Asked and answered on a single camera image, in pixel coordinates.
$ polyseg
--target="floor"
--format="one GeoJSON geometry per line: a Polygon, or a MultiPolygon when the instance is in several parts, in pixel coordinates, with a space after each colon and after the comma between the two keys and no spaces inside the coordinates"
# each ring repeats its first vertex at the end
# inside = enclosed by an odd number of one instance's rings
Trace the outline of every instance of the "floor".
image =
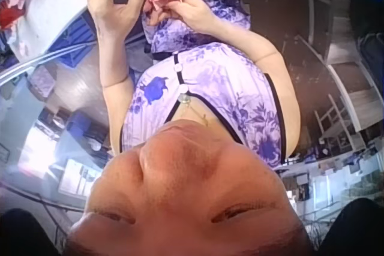
{"type": "MultiPolygon", "coordinates": [[[[331,106],[328,94],[334,99],[340,93],[328,70],[297,40],[298,31],[308,26],[307,0],[243,0],[250,5],[252,30],[271,40],[283,54],[289,74],[295,87],[301,109],[302,137],[297,151],[305,151],[319,138],[320,131],[314,111],[326,111],[331,106]]],[[[64,107],[70,111],[82,109],[95,121],[108,125],[106,106],[98,79],[98,53],[95,48],[77,67],[69,70],[56,67],[57,84],[48,106],[64,107]]],[[[346,81],[357,83],[348,67],[343,75],[346,81]]]]}

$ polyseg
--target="blue and white floral pattern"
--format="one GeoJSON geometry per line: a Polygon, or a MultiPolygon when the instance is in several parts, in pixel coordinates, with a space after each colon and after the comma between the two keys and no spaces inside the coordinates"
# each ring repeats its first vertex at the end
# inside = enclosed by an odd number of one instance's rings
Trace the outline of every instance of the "blue and white floral pattern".
{"type": "MultiPolygon", "coordinates": [[[[246,29],[250,28],[250,16],[243,10],[241,0],[204,1],[218,17],[246,29]]],[[[183,51],[215,41],[215,38],[209,35],[194,32],[180,20],[166,19],[156,27],[147,25],[147,21],[148,16],[143,14],[144,32],[152,45],[152,53],[183,51]]]]}
{"type": "MultiPolygon", "coordinates": [[[[250,27],[240,0],[205,0],[220,18],[250,27]]],[[[207,100],[234,129],[244,145],[271,167],[281,158],[281,129],[271,87],[264,74],[241,51],[179,20],[143,26],[152,53],[179,54],[182,77],[191,93],[207,100]]],[[[122,134],[123,150],[147,141],[161,128],[178,101],[180,83],[173,58],[144,72],[135,90],[122,134]]]]}
{"type": "MultiPolygon", "coordinates": [[[[281,161],[281,128],[271,87],[241,52],[211,43],[179,54],[188,90],[203,97],[228,122],[242,143],[271,167],[281,161]]],[[[173,58],[139,80],[124,124],[123,147],[141,144],[162,127],[179,97],[173,58]]]]}

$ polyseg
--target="table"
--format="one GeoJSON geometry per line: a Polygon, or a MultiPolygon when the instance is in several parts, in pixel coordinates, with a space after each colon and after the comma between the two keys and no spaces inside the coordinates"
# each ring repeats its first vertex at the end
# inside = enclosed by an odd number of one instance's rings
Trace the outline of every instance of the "table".
{"type": "Polygon", "coordinates": [[[11,49],[20,62],[44,55],[69,24],[86,10],[86,0],[27,0],[26,14],[17,25],[17,41],[11,49]],[[27,49],[21,55],[20,42],[27,49]]]}

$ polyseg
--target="person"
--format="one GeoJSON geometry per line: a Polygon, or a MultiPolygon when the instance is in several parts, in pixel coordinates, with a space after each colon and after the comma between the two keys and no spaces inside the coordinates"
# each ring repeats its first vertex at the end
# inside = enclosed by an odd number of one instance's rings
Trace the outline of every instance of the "person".
{"type": "Polygon", "coordinates": [[[116,156],[66,255],[310,254],[272,170],[297,145],[298,102],[282,55],[249,30],[242,2],[155,11],[146,0],[87,1],[116,156]],[[124,40],[141,13],[159,63],[134,84],[124,40]]]}

